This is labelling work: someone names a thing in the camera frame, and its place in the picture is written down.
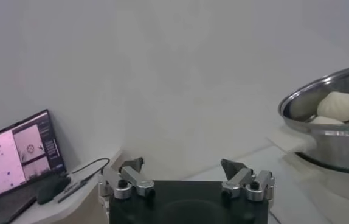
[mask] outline laptop screen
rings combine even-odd
[[[0,195],[49,173],[65,171],[49,112],[0,131]]]

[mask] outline white table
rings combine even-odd
[[[118,162],[117,160],[120,158],[122,151],[112,152],[107,157],[111,159],[111,164]],[[105,162],[99,162],[94,164],[87,169],[82,170],[79,173],[76,173],[72,179],[82,179],[92,172],[96,171],[103,165]],[[69,198],[65,199],[65,201],[61,203],[57,203],[56,201],[48,202],[44,205],[39,205],[35,203],[32,205],[26,212],[20,215],[13,224],[39,224],[39,223],[52,223],[62,219],[65,219],[69,215],[71,215],[86,199],[86,197],[94,190],[96,190],[97,185],[97,176],[92,178],[88,184],[79,189],[77,192],[72,194]]]
[[[305,194],[295,185],[290,173],[279,163],[284,153],[270,146],[236,161],[245,163],[256,173],[269,170],[275,176],[275,200],[272,212],[282,224],[326,224],[327,219],[315,208]],[[220,166],[204,171],[188,180],[225,181],[226,176]]]

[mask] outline steamed bun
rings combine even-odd
[[[331,92],[318,105],[318,116],[349,121],[349,94]]]
[[[342,121],[328,117],[315,117],[310,123],[312,124],[344,124]]]

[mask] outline black cable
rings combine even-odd
[[[90,180],[97,172],[101,171],[105,166],[107,166],[107,165],[109,164],[109,162],[110,162],[110,159],[109,159],[109,158],[100,158],[100,159],[97,159],[97,160],[95,160],[95,161],[93,161],[93,162],[90,162],[89,164],[83,166],[82,168],[80,168],[80,169],[78,169],[78,170],[75,170],[75,171],[71,172],[70,174],[78,173],[78,172],[82,171],[83,169],[85,169],[85,168],[91,166],[92,164],[97,163],[97,162],[99,162],[99,161],[104,161],[104,160],[106,161],[106,164],[102,165],[98,170],[96,170],[94,173],[90,174],[88,177],[82,179],[82,181],[88,181],[88,180]]]
[[[276,215],[274,215],[271,211],[269,211],[269,213],[270,213],[270,215],[271,215],[274,219],[276,219],[276,221],[277,221],[279,224],[282,224],[282,223],[280,222],[280,220],[276,217]]]

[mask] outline black mouse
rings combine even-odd
[[[61,193],[71,182],[70,177],[55,177],[49,180],[36,194],[39,205],[43,205]]]

